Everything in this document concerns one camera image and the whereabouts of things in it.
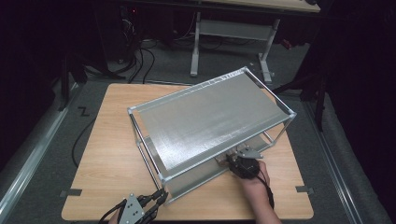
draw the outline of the metal stand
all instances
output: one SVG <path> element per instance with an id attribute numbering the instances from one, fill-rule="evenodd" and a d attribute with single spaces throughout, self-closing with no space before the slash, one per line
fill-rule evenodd
<path id="1" fill-rule="evenodd" d="M 259 61 L 265 84 L 271 84 L 271 72 L 266 62 L 268 53 L 274 41 L 280 19 L 274 21 L 272 26 L 253 25 L 228 21 L 201 20 L 201 13 L 197 12 L 195 25 L 195 42 L 191 59 L 191 76 L 198 76 L 199 63 L 199 35 L 218 35 L 234 38 L 256 39 L 266 41 L 263 53 L 259 53 Z"/>

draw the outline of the human hand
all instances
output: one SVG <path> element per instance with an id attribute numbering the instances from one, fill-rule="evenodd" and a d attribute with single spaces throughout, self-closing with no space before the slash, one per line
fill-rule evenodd
<path id="1" fill-rule="evenodd" d="M 111 219 L 108 221 L 108 224 L 119 224 L 118 218 L 119 218 L 119 214 L 120 214 L 120 209 L 117 209 L 116 212 L 114 213 L 114 215 L 111 217 Z"/>
<path id="2" fill-rule="evenodd" d="M 268 187 L 270 187 L 270 177 L 268 175 L 265 162 L 259 161 L 259 165 L 261 170 L 259 172 L 259 177 L 262 180 L 266 181 Z M 245 196 L 247 197 L 247 200 L 250 202 L 252 206 L 267 202 L 266 200 L 268 199 L 267 189 L 258 178 L 253 178 L 253 179 L 239 178 L 239 181 L 242 184 L 242 188 L 244 190 Z"/>
<path id="3" fill-rule="evenodd" d="M 270 187 L 270 177 L 268 175 L 265 162 L 259 161 L 259 165 L 261 171 L 258 176 L 266 182 L 268 187 Z M 239 178 L 239 182 L 241 183 L 245 196 L 253 209 L 254 215 L 256 216 L 256 223 L 281 223 L 274 209 L 271 207 L 267 188 L 257 177 L 253 179 Z"/>

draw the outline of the power cord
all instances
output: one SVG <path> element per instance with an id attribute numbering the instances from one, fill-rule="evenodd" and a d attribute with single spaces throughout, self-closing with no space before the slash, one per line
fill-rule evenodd
<path id="1" fill-rule="evenodd" d="M 123 68 L 121 68 L 119 70 L 116 70 L 116 71 L 114 71 L 112 73 L 113 74 L 120 74 L 120 73 L 126 72 L 126 71 L 130 70 L 131 68 L 133 68 L 135 63 L 136 63 L 136 61 L 132 59 L 132 60 L 130 60 L 128 62 L 128 64 L 125 67 L 123 67 Z M 91 75 L 95 75 L 95 76 L 103 76 L 104 75 L 103 73 L 92 71 L 88 67 L 84 67 L 84 70 L 85 70 L 85 72 L 87 72 L 87 73 L 89 73 Z"/>
<path id="2" fill-rule="evenodd" d="M 146 77 L 148 76 L 149 71 L 151 70 L 152 66 L 154 65 L 155 56 L 154 56 L 154 54 L 153 54 L 150 50 L 148 50 L 148 49 L 142 49 L 142 50 L 144 50 L 144 51 L 148 52 L 149 54 L 151 54 L 151 57 L 152 57 L 151 65 L 149 66 L 148 71 L 146 71 L 146 74 L 143 76 L 143 81 L 142 81 L 142 82 L 143 82 L 143 84 L 146 84 Z"/>
<path id="3" fill-rule="evenodd" d="M 123 209 L 125 207 L 125 204 L 127 203 L 126 199 L 123 199 L 122 202 L 120 202 L 119 204 L 117 204 L 116 206 L 114 206 L 112 209 L 108 210 L 108 212 L 106 212 L 99 220 L 99 224 L 105 224 L 105 218 L 108 217 L 108 215 L 110 215 L 111 213 L 113 213 L 114 211 L 116 211 L 117 209 Z"/>
<path id="4" fill-rule="evenodd" d="M 73 160 L 73 163 L 75 164 L 76 168 L 78 168 L 78 163 L 77 163 L 76 158 L 75 158 L 76 145 L 77 145 L 79 139 L 81 138 L 81 136 L 85 133 L 85 131 L 87 131 L 87 129 L 93 124 L 93 122 L 95 120 L 96 120 L 96 118 L 91 120 L 90 123 L 87 124 L 87 126 L 85 126 L 85 128 L 81 131 L 81 133 L 79 133 L 79 135 L 78 135 L 78 137 L 77 137 L 77 139 L 76 139 L 76 141 L 75 141 L 75 143 L 74 143 L 74 145 L 72 147 L 72 160 Z"/>
<path id="5" fill-rule="evenodd" d="M 174 39 L 174 41 L 178 41 L 178 40 L 183 40 L 183 39 L 188 39 L 188 38 L 194 37 L 194 35 L 191 35 L 191 36 L 187 36 L 187 35 L 190 33 L 190 31 L 191 31 L 191 29 L 192 29 L 192 26 L 194 25 L 195 16 L 196 16 L 196 12 L 194 12 L 194 13 L 192 14 L 192 19 L 191 19 L 190 28 L 189 28 L 189 30 L 186 32 L 186 34 L 184 34 L 182 37 L 179 37 L 179 38 Z"/>
<path id="6" fill-rule="evenodd" d="M 137 74 L 140 72 L 140 70 L 142 70 L 142 68 L 143 68 L 143 52 L 142 52 L 142 49 L 141 48 L 139 48 L 139 53 L 140 53 L 140 58 L 141 58 L 141 62 L 137 59 L 137 57 L 135 56 L 135 59 L 136 59 L 136 61 L 137 62 L 139 62 L 140 63 L 140 65 L 139 65 L 139 68 L 137 69 L 137 71 L 136 70 L 134 70 L 134 72 L 131 74 L 131 76 L 129 77 L 129 80 L 128 80 L 128 84 L 131 84 L 133 81 L 134 81 L 134 79 L 136 78 L 136 76 L 137 76 Z"/>

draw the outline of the metal frame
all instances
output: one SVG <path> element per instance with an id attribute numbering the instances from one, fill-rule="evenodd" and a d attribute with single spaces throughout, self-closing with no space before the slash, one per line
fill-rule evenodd
<path id="1" fill-rule="evenodd" d="M 195 24 L 194 49 L 191 58 L 190 75 L 198 76 L 199 64 L 199 36 L 200 35 L 218 35 L 235 38 L 255 39 L 266 41 L 263 53 L 259 53 L 259 62 L 262 69 L 262 75 L 265 84 L 271 84 L 272 73 L 268 69 L 266 62 L 268 53 L 274 41 L 277 27 L 280 19 L 275 19 L 273 25 L 253 25 L 248 23 L 227 22 L 227 21 L 208 21 L 201 20 L 201 12 L 197 12 Z"/>
<path id="2" fill-rule="evenodd" d="M 256 78 L 246 67 L 241 68 L 237 71 L 234 71 L 232 73 L 223 75 L 221 77 L 216 77 L 214 79 L 211 79 L 207 82 L 204 83 L 210 83 L 210 82 L 216 82 L 216 80 L 220 80 L 226 76 L 239 76 L 239 75 L 246 75 L 248 76 L 251 81 L 253 81 L 254 83 L 256 83 L 256 85 L 260 85 L 262 88 L 266 89 L 266 91 L 268 91 L 275 99 L 277 102 L 277 107 L 284 112 L 284 119 L 278 120 L 276 121 L 274 124 L 272 124 L 271 126 L 267 126 L 264 129 L 260 130 L 259 133 L 253 133 L 252 135 L 249 135 L 248 137 L 244 137 L 241 140 L 238 140 L 239 142 L 237 142 L 235 145 L 233 145 L 232 147 L 236 147 L 240 144 L 246 143 L 248 141 L 256 141 L 257 139 L 254 139 L 256 137 L 258 137 L 259 135 L 263 135 L 267 141 L 265 141 L 264 139 L 262 139 L 262 137 L 260 136 L 260 139 L 263 141 L 262 144 L 260 145 L 260 148 L 256 149 L 257 151 L 261 152 L 269 147 L 272 147 L 277 140 L 279 139 L 279 137 L 283 134 L 283 132 L 285 132 L 286 128 L 289 126 L 289 124 L 291 123 L 291 121 L 294 119 L 294 117 L 296 116 L 296 113 L 294 111 L 292 111 L 288 106 L 286 106 L 277 96 L 275 96 L 258 78 Z M 189 91 L 193 91 L 194 86 L 189 87 L 183 91 L 177 91 L 174 92 L 172 94 L 166 95 L 164 97 L 173 97 L 173 96 L 177 96 L 178 94 L 182 94 L 184 92 L 189 92 Z M 162 98 L 150 101 L 148 103 L 154 103 L 155 101 L 161 102 Z M 128 108 L 128 114 L 131 117 L 131 122 L 133 125 L 133 129 L 134 129 L 134 138 L 135 138 L 135 142 L 137 144 L 137 147 L 143 157 L 143 160 L 146 164 L 146 166 L 148 167 L 148 171 L 151 175 L 151 178 L 153 179 L 153 182 L 156 186 L 157 189 L 162 189 L 162 188 L 166 188 L 167 185 L 172 185 L 177 183 L 177 178 L 182 178 L 182 176 L 184 174 L 186 174 L 187 172 L 195 172 L 197 170 L 199 170 L 200 172 L 202 171 L 202 167 L 201 165 L 206 165 L 209 166 L 208 164 L 214 164 L 214 162 L 212 161 L 212 159 L 215 159 L 215 157 L 217 157 L 218 155 L 222 154 L 222 153 L 226 153 L 227 150 L 230 150 L 229 147 L 224 148 L 218 152 L 216 152 L 215 154 L 211 154 L 210 157 L 205 157 L 205 158 L 199 158 L 197 160 L 199 160 L 199 162 L 194 163 L 193 165 L 189 165 L 187 167 L 181 167 L 180 169 L 177 169 L 174 171 L 172 170 L 171 172 L 169 172 L 168 170 L 166 170 L 165 166 L 161 163 L 156 163 L 156 158 L 154 158 L 155 156 L 158 158 L 159 155 L 154 147 L 154 145 L 150 144 L 150 136 L 144 135 L 142 133 L 142 127 L 144 125 L 144 123 L 138 123 L 136 121 L 135 116 L 139 115 L 138 109 L 141 108 L 142 105 L 135 105 L 135 106 L 131 106 Z M 275 126 L 279 125 L 283 123 L 284 127 L 282 128 L 282 130 L 276 135 L 276 136 L 271 136 L 267 131 L 274 128 Z M 152 153 L 150 152 L 150 149 L 154 150 L 154 153 L 157 153 L 157 155 L 153 156 Z M 186 193 L 190 192 L 193 189 L 196 189 L 197 187 L 201 186 L 202 184 L 204 184 L 205 182 L 215 178 L 216 176 L 222 174 L 223 172 L 227 171 L 228 167 L 219 167 L 219 169 L 216 172 L 213 172 L 213 174 L 203 174 L 202 176 L 198 177 L 198 181 L 196 181 L 196 183 L 194 182 L 193 184 L 189 184 L 188 186 L 183 186 L 183 187 L 175 187 L 177 190 L 175 190 L 176 192 L 170 192 L 170 194 L 172 195 L 172 197 L 170 197 L 170 199 L 168 200 L 167 203 L 170 203 L 174 200 L 176 200 L 177 198 L 185 195 Z"/>

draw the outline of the desk leg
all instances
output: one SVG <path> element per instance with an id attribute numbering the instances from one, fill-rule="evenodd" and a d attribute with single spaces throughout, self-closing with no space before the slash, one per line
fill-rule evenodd
<path id="1" fill-rule="evenodd" d="M 197 19 L 195 24 L 195 40 L 194 40 L 194 50 L 192 52 L 191 59 L 191 71 L 190 75 L 192 77 L 198 76 L 198 62 L 199 62 L 199 33 L 200 33 L 200 21 L 201 12 L 197 12 Z"/>
<path id="2" fill-rule="evenodd" d="M 264 76 L 264 83 L 265 84 L 271 84 L 272 83 L 272 79 L 271 79 L 271 73 L 268 69 L 268 65 L 267 65 L 267 56 L 268 53 L 270 52 L 270 48 L 272 46 L 272 43 L 274 42 L 274 38 L 276 35 L 276 31 L 277 31 L 277 26 L 280 23 L 280 19 L 277 19 L 274 21 L 273 27 L 268 35 L 267 38 L 267 44 L 265 46 L 264 49 L 264 53 L 260 53 L 259 54 L 259 61 L 260 61 L 260 66 L 262 67 L 262 75 Z"/>

